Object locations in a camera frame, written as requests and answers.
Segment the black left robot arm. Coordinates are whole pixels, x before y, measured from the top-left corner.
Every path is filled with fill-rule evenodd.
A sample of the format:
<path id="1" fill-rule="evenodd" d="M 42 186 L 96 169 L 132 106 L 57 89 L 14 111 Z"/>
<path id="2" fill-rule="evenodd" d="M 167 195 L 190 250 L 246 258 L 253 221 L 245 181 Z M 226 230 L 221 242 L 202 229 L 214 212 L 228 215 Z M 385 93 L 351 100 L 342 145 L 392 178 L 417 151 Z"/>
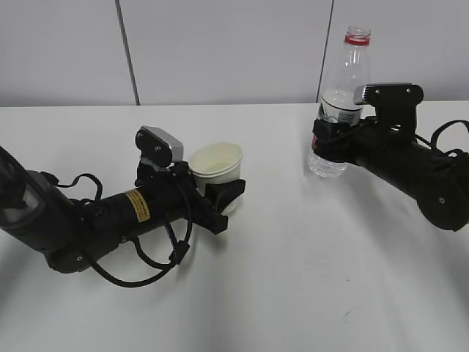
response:
<path id="1" fill-rule="evenodd" d="M 210 184 L 199 193 L 185 161 L 157 168 L 141 161 L 135 188 L 104 198 L 102 183 L 94 199 L 69 199 L 52 174 L 25 170 L 1 151 L 1 230 L 41 253 L 55 271 L 71 274 L 90 267 L 120 244 L 173 221 L 185 219 L 213 234 L 228 227 L 225 209 L 245 191 L 236 179 Z"/>

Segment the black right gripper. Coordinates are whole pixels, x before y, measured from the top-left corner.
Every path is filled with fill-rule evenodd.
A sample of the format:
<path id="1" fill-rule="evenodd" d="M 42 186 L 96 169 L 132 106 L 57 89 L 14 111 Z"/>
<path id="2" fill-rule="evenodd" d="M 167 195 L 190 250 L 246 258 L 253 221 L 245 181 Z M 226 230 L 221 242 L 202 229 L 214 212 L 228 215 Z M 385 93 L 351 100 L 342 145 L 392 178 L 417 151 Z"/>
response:
<path id="1" fill-rule="evenodd" d="M 375 153 L 388 145 L 407 145 L 416 141 L 414 133 L 401 132 L 396 126 L 383 124 L 376 116 L 368 116 L 350 126 L 316 120 L 313 127 L 312 151 L 326 161 L 355 164 L 356 158 Z"/>

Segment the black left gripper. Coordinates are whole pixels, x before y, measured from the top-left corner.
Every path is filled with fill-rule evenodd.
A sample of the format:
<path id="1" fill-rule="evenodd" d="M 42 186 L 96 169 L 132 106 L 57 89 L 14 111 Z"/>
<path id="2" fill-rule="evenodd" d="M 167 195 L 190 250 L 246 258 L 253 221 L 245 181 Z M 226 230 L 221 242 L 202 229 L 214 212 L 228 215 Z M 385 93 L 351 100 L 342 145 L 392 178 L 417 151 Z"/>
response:
<path id="1" fill-rule="evenodd" d="M 207 183 L 202 196 L 187 162 L 175 163 L 156 170 L 139 162 L 135 186 L 148 191 L 150 210 L 168 221 L 185 218 L 188 225 L 197 224 L 212 233 L 228 228 L 228 216 L 237 206 L 237 199 L 245 192 L 245 180 L 228 183 Z"/>

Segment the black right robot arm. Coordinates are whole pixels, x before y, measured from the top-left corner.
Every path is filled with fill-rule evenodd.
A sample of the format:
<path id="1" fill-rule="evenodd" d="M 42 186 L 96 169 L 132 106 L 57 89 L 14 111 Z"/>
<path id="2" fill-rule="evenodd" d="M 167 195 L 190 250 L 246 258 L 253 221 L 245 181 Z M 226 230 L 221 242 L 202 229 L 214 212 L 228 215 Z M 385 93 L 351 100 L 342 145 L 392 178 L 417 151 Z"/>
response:
<path id="1" fill-rule="evenodd" d="M 327 161 L 359 166 L 414 199 L 424 217 L 442 230 L 468 224 L 468 153 L 437 148 L 441 125 L 427 141 L 394 123 L 369 116 L 355 126 L 314 122 L 313 151 Z"/>

